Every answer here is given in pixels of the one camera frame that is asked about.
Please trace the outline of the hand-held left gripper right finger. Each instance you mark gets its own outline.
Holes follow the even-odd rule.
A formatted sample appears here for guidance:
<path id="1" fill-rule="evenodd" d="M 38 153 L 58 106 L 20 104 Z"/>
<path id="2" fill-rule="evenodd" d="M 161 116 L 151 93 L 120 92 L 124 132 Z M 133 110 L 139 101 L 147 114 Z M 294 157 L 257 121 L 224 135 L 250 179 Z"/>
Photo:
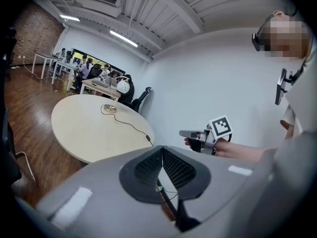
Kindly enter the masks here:
<path id="1" fill-rule="evenodd" d="M 162 147 L 162 168 L 178 191 L 179 199 L 200 197 L 211 181 L 205 165 L 167 146 Z"/>

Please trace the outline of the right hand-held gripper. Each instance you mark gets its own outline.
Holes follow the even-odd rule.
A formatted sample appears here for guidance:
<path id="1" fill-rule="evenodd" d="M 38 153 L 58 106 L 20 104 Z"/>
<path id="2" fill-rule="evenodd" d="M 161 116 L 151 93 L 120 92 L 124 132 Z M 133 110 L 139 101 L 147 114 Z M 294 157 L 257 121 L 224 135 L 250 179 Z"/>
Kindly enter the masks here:
<path id="1" fill-rule="evenodd" d="M 180 130 L 179 135 L 184 138 L 199 138 L 205 142 L 204 148 L 201 150 L 202 154 L 215 155 L 215 145 L 221 138 L 229 136 L 228 141 L 232 138 L 232 128 L 226 115 L 212 119 L 207 124 L 206 129 L 202 131 L 197 130 Z"/>

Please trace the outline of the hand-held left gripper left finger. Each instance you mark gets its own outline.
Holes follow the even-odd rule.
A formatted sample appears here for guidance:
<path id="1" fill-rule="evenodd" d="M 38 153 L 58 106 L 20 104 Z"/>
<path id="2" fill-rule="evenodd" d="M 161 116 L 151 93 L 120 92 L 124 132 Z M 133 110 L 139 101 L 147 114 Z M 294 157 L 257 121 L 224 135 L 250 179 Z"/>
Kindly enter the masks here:
<path id="1" fill-rule="evenodd" d="M 162 169 L 162 147 L 157 146 L 127 162 L 119 172 L 123 189 L 135 200 L 161 204 L 157 192 L 159 173 Z"/>

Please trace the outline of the person's right hand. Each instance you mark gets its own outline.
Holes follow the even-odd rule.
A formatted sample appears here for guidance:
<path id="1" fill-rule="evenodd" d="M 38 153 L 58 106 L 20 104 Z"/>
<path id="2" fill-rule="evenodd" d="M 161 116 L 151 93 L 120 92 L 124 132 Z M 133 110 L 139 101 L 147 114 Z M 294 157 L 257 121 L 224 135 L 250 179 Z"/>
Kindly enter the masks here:
<path id="1" fill-rule="evenodd" d="M 189 146 L 191 150 L 198 153 L 201 153 L 205 145 L 205 142 L 199 138 L 185 138 L 184 141 L 186 146 Z"/>

